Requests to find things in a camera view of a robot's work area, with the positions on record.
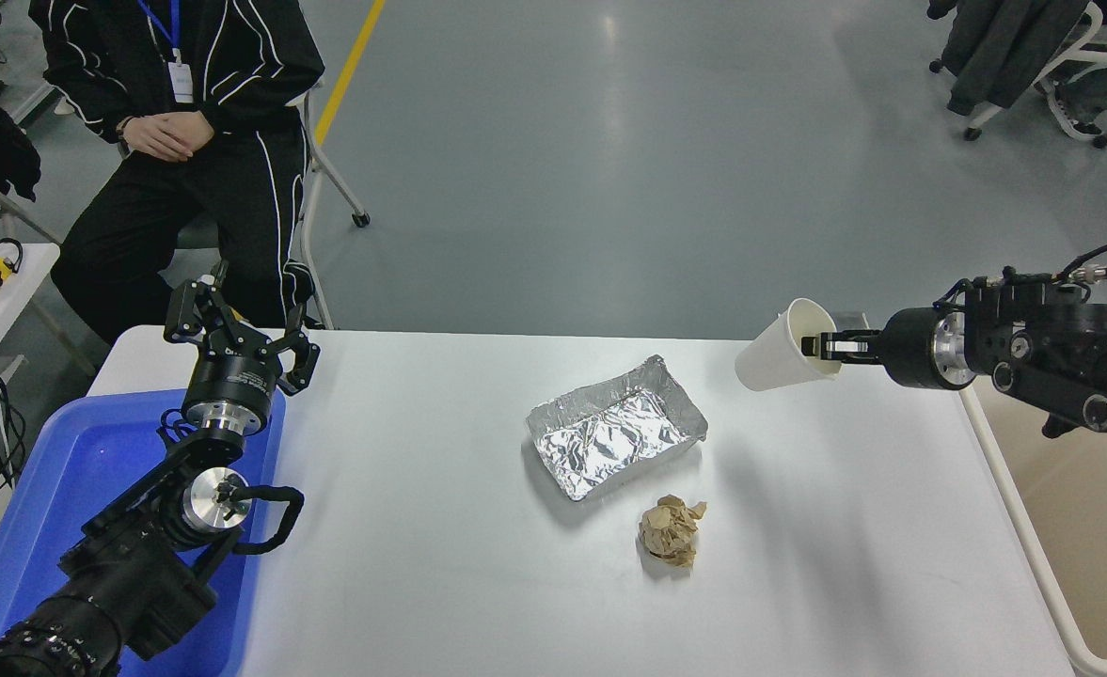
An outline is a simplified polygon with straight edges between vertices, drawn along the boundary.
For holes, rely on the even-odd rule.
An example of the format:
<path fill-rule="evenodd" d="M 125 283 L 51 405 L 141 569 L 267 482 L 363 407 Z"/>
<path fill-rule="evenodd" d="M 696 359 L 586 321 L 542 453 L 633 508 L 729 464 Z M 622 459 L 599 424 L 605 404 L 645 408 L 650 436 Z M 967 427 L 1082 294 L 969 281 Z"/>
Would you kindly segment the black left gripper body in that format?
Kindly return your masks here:
<path fill-rule="evenodd" d="M 281 361 L 275 354 L 244 355 L 223 350 L 198 347 L 198 361 L 192 372 L 184 415 L 188 420 L 211 418 L 216 406 L 244 410 L 246 418 L 270 418 L 277 381 L 282 376 Z"/>

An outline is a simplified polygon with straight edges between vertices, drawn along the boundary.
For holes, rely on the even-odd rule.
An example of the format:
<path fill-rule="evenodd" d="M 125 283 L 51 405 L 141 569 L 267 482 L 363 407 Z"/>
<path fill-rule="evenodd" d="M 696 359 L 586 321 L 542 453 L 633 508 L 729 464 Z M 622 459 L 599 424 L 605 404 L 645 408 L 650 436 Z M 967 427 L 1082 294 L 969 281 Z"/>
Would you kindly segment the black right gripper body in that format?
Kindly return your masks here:
<path fill-rule="evenodd" d="M 939 313 L 933 308 L 906 308 L 889 317 L 879 333 L 879 363 L 898 385 L 941 389 L 933 360 L 933 333 Z"/>

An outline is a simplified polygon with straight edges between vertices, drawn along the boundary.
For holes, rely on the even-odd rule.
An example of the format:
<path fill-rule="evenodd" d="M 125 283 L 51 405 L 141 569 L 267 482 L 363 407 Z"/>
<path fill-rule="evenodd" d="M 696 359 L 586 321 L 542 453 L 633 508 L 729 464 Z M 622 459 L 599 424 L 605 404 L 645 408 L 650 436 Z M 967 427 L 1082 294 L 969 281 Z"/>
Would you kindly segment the person's right hand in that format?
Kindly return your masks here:
<path fill-rule="evenodd" d="M 163 131 L 157 121 L 151 117 L 128 119 L 120 134 L 131 150 L 168 163 L 192 159 L 197 150 L 187 147 L 182 140 L 175 140 L 170 133 Z"/>

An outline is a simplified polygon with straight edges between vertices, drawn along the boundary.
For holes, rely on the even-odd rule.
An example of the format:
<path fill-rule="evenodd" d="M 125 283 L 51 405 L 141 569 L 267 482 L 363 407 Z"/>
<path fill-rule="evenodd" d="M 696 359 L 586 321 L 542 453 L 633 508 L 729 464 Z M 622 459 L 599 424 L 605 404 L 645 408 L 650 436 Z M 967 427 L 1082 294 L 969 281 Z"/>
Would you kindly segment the person's left hand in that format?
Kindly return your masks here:
<path fill-rule="evenodd" d="M 156 119 L 159 127 L 170 133 L 175 140 L 182 140 L 192 149 L 201 149 L 213 140 L 214 129 L 209 119 L 206 119 L 201 112 L 162 113 L 162 115 L 152 116 L 152 119 Z"/>

